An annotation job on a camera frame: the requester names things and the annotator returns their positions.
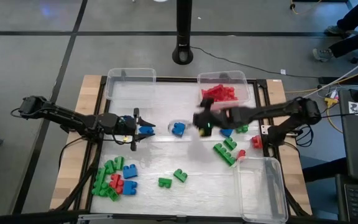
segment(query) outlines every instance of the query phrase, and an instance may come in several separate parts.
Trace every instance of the pile of red blocks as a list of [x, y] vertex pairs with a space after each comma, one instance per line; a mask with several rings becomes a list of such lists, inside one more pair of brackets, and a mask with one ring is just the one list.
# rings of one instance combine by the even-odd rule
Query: pile of red blocks
[[203, 98], [213, 98], [214, 102], [238, 100], [237, 97], [234, 96], [234, 88], [223, 87], [222, 84], [208, 90], [201, 90], [201, 93], [203, 94]]

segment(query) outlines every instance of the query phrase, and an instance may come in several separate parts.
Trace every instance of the wooden table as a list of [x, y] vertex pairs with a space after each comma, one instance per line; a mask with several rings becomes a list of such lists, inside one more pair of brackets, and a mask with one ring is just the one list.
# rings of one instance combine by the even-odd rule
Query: wooden table
[[[98, 97], [99, 86], [102, 76], [85, 75], [75, 111], [82, 114], [93, 114]], [[268, 96], [271, 104], [283, 103], [286, 101], [283, 84], [281, 80], [266, 80], [268, 88]], [[264, 93], [259, 90], [262, 106], [264, 105]], [[106, 100], [102, 99], [99, 113], [104, 111]], [[287, 117], [274, 118], [275, 124], [280, 124]], [[70, 142], [79, 135], [70, 133], [67, 142]], [[296, 144], [293, 138], [287, 137], [286, 142]], [[81, 166], [85, 157], [86, 141], [80, 141], [65, 149], [62, 158], [62, 164], [58, 173], [55, 190], [53, 192], [50, 208], [56, 208], [70, 194], [80, 179]], [[280, 156], [282, 160], [282, 169], [284, 173], [285, 184], [295, 200], [302, 208], [311, 214], [310, 202], [306, 191], [305, 180], [303, 179], [302, 168], [298, 153], [290, 146], [280, 146]], [[81, 198], [80, 208], [85, 208], [85, 201], [88, 193], [89, 181], [84, 187]]]

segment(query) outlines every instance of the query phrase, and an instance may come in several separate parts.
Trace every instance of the black pole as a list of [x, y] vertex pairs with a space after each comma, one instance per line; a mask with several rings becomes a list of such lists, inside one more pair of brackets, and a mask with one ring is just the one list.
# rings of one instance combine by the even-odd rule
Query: black pole
[[190, 49], [192, 4], [193, 0], [177, 0], [177, 46], [172, 52], [172, 60], [179, 65], [187, 65], [193, 60]]

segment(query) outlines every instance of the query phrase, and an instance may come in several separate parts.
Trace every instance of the jeans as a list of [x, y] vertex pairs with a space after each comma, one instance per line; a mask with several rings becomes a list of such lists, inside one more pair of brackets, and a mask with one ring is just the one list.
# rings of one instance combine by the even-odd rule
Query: jeans
[[[344, 31], [354, 30], [358, 26], [358, 5], [350, 10], [346, 16], [336, 24]], [[335, 57], [343, 56], [353, 50], [358, 49], [358, 34], [342, 40], [329, 47]]]

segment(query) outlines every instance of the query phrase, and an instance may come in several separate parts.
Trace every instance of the white cable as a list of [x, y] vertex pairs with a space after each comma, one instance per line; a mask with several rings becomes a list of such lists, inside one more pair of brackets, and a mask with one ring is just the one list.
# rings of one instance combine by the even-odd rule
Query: white cable
[[354, 67], [352, 70], [350, 70], [349, 72], [347, 72], [345, 75], [343, 75], [343, 76], [341, 76], [341, 77], [337, 78], [336, 80], [332, 81], [331, 83], [328, 83], [327, 85], [325, 85], [325, 86], [321, 87], [320, 89], [315, 90], [315, 91], [312, 91], [311, 93], [306, 94], [306, 95], [305, 95], [305, 96], [303, 96], [303, 97], [304, 97], [304, 98], [306, 98], [306, 97], [308, 97], [308, 96], [310, 96], [310, 95], [312, 95], [312, 94], [315, 94], [315, 93], [317, 93], [318, 91], [320, 91], [320, 90], [322, 90], [322, 89], [326, 88], [327, 86], [331, 86], [331, 85], [333, 85], [335, 82], [337, 82], [337, 81], [339, 81], [339, 80], [343, 79], [344, 77], [348, 76], [350, 73], [352, 73], [352, 72], [353, 72], [354, 70], [356, 70], [356, 69], [358, 69], [358, 66]]

